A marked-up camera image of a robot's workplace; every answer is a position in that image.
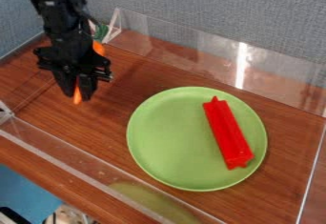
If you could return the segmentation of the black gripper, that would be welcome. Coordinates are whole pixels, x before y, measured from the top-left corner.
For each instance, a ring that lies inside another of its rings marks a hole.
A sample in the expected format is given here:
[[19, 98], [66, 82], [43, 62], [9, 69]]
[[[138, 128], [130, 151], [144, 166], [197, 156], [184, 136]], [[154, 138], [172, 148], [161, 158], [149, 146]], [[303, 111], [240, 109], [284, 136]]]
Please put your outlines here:
[[[65, 95], [74, 97], [79, 65], [93, 45], [93, 30], [90, 27], [74, 27], [69, 30], [46, 28], [45, 32], [51, 45], [34, 50], [39, 68], [53, 72]], [[97, 84], [93, 76], [79, 75], [78, 87], [83, 101], [91, 100]]]

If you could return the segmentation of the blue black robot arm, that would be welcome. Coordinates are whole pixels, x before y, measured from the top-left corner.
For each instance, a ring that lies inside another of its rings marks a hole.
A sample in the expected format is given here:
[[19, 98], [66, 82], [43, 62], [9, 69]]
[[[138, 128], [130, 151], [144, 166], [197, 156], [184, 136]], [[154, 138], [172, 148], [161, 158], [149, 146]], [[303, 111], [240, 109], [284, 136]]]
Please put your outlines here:
[[87, 0], [30, 0], [43, 20], [43, 31], [51, 41], [49, 47], [34, 50], [39, 68], [53, 72], [67, 97], [81, 92], [81, 100], [90, 101], [98, 81], [110, 82], [110, 59], [95, 50], [90, 22], [98, 21], [87, 13]]

